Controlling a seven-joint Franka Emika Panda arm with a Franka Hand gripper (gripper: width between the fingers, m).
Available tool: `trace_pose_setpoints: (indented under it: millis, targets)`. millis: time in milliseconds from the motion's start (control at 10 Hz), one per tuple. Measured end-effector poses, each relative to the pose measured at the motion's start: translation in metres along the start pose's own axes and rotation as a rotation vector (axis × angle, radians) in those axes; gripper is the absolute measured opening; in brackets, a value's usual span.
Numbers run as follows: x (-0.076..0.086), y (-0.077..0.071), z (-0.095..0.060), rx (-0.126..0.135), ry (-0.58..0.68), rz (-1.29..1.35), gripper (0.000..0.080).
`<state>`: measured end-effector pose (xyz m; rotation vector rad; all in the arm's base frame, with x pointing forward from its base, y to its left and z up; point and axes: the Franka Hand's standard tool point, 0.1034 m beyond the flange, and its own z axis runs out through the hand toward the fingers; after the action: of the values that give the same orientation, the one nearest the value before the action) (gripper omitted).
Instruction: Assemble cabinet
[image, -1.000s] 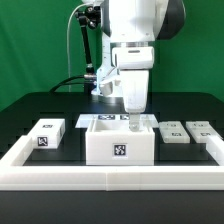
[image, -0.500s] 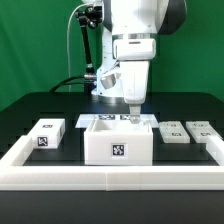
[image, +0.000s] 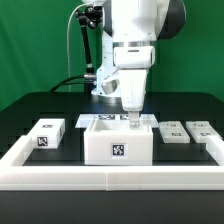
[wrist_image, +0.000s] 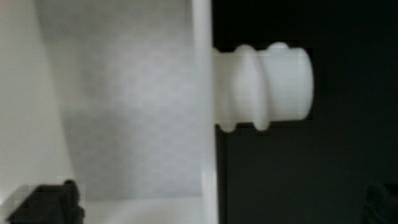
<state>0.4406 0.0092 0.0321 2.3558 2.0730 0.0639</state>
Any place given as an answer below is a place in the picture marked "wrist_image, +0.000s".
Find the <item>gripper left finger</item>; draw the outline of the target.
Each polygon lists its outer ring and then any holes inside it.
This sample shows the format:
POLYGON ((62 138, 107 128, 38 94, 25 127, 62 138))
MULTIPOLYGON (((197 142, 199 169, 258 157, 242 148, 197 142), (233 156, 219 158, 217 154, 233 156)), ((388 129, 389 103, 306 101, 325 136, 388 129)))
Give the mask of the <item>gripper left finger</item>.
POLYGON ((39 185, 7 216, 9 224, 84 224, 85 209, 80 206, 77 182, 39 185))

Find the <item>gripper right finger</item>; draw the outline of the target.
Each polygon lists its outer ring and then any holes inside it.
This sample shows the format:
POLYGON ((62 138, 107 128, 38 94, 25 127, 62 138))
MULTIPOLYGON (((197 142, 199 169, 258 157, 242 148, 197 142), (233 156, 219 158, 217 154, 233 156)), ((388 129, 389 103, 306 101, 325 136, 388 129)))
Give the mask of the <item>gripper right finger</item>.
POLYGON ((368 186, 361 224, 398 224, 398 183, 368 186))

